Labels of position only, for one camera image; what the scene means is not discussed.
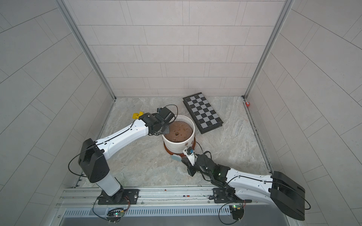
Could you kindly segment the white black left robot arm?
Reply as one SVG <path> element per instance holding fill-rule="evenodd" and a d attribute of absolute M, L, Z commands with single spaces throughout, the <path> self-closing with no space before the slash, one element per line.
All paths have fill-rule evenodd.
<path fill-rule="evenodd" d="M 107 160 L 125 146 L 137 139 L 169 133 L 169 125 L 176 119 L 168 108 L 161 108 L 159 113 L 144 113 L 129 126 L 96 141 L 91 138 L 84 141 L 78 164 L 86 178 L 97 184 L 107 196 L 122 197 L 123 187 L 110 172 Z"/>

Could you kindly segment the white ribbed ceramic pot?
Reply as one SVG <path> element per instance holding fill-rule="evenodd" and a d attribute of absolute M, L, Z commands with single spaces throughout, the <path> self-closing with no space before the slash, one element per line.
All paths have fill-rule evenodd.
<path fill-rule="evenodd" d="M 162 136 L 164 148 L 170 155 L 184 156 L 183 151 L 196 145 L 195 124 L 192 119 L 179 115 L 170 125 L 170 133 Z"/>

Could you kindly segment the light blue scrub brush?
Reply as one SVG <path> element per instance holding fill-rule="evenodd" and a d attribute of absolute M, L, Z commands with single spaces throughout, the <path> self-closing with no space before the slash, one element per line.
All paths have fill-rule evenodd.
<path fill-rule="evenodd" d="M 172 155 L 171 159 L 176 160 L 178 162 L 182 162 L 182 160 L 183 160 L 183 158 L 181 156 L 179 156 L 179 155 Z"/>

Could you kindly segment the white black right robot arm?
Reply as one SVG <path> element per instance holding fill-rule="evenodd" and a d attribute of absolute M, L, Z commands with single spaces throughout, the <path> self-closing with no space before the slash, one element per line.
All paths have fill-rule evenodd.
<path fill-rule="evenodd" d="M 285 215 L 305 220 L 305 211 L 311 208 L 305 199 L 305 189 L 284 173 L 255 175 L 216 164 L 206 154 L 185 154 L 181 161 L 188 174 L 208 176 L 209 182 L 221 189 L 226 202 L 263 202 L 274 204 Z"/>

